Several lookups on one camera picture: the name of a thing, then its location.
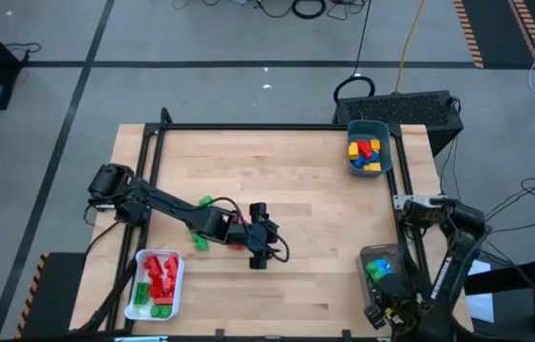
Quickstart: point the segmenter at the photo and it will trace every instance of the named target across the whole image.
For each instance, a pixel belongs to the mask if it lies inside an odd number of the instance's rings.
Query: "yellow block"
[[[369,170],[371,171],[381,171],[381,163],[380,162],[371,162],[368,165],[365,165],[364,167],[369,166]]]
[[[371,148],[379,152],[381,149],[381,142],[378,139],[371,139]]]
[[[360,155],[358,154],[358,144],[357,143],[355,143],[355,142],[350,143],[349,153],[350,153],[350,160],[352,160],[352,161],[355,161],[356,159],[358,159],[360,157]]]

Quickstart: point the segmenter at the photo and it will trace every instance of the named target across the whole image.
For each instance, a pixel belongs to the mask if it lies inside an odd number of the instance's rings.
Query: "yellow cable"
[[[421,16],[421,11],[423,10],[424,5],[426,5],[426,0],[421,0],[421,5],[419,5],[419,10],[417,11],[417,14],[415,14],[415,19],[412,21],[411,31],[409,31],[409,35],[407,36],[407,42],[404,44],[404,48],[402,49],[402,57],[400,57],[400,67],[398,68],[398,81],[396,81],[395,92],[398,92],[400,81],[402,81],[402,69],[404,68],[404,57],[407,55],[407,47],[409,46],[409,42],[411,41],[412,32],[415,30],[415,26],[417,25],[419,16]]]

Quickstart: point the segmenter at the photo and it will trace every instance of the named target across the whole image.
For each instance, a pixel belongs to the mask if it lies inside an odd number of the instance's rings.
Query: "white tray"
[[[174,298],[172,301],[172,313],[167,318],[151,317],[151,308],[154,305],[153,298],[151,297],[149,297],[149,301],[144,305],[134,305],[134,296],[136,294],[138,283],[151,282],[148,271],[144,268],[144,261],[150,256],[156,256],[160,261],[160,265],[163,265],[171,256],[177,257],[179,260],[179,270],[176,275],[176,287],[174,288]],[[184,261],[182,261],[181,255],[175,251],[141,250],[136,254],[136,262],[138,263],[138,267],[136,268],[136,277],[134,278],[134,288],[132,289],[130,301],[127,304],[127,307],[125,307],[125,316],[134,320],[152,321],[166,321],[174,317],[179,312],[179,306],[181,305],[182,275],[184,273]]]

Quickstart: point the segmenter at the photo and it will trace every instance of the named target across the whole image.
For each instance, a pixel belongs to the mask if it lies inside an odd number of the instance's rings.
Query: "green block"
[[[367,265],[366,265],[366,273],[369,274],[369,276],[371,277],[371,279],[373,281],[379,281],[379,279],[381,279],[382,277],[385,276],[384,273],[382,273],[381,271],[379,271],[379,266],[377,266],[376,263],[374,263],[373,261],[369,262]]]
[[[160,318],[167,318],[172,314],[172,305],[159,305]]]
[[[191,238],[197,251],[203,252],[208,250],[208,241],[205,238],[200,237],[197,233],[191,233]]]
[[[161,316],[161,312],[162,310],[159,306],[153,305],[153,307],[151,308],[151,317],[158,318]]]
[[[134,294],[134,304],[144,305],[149,301],[149,283],[138,283]]]
[[[212,201],[210,195],[206,195],[200,199],[200,206],[208,205]]]

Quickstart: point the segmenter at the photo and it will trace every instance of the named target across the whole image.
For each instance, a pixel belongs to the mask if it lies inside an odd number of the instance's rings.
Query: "gray floor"
[[[281,10],[279,2],[272,3],[273,11]],[[32,60],[83,61],[104,4],[0,0],[0,39],[41,43],[44,49]],[[399,58],[416,10],[405,4],[374,1],[363,60]],[[183,10],[172,9],[168,0],[116,0],[96,59],[350,61],[361,28],[360,15],[347,22],[293,16],[277,21],[226,0],[213,8],[193,1]],[[408,60],[471,61],[450,1],[428,2]],[[80,72],[25,69],[10,108],[0,112],[0,295]],[[359,72],[375,80],[377,94],[393,91],[396,69]],[[334,87],[350,73],[348,68],[307,67],[92,69],[1,336],[14,334],[39,255],[87,247],[86,187],[98,165],[108,161],[119,124],[154,122],[162,106],[181,123],[326,123],[334,112]],[[456,171],[467,204],[488,211],[520,190],[521,179],[535,177],[535,95],[526,86],[526,72],[405,70],[402,92],[435,89],[449,89],[463,103],[466,129],[459,138]],[[350,86],[341,96],[365,92]],[[447,152],[436,158],[438,170]],[[443,186],[456,196],[451,167],[452,161]],[[535,198],[527,198],[492,224],[504,229],[534,221]],[[535,259],[535,228],[489,240],[516,262]]]

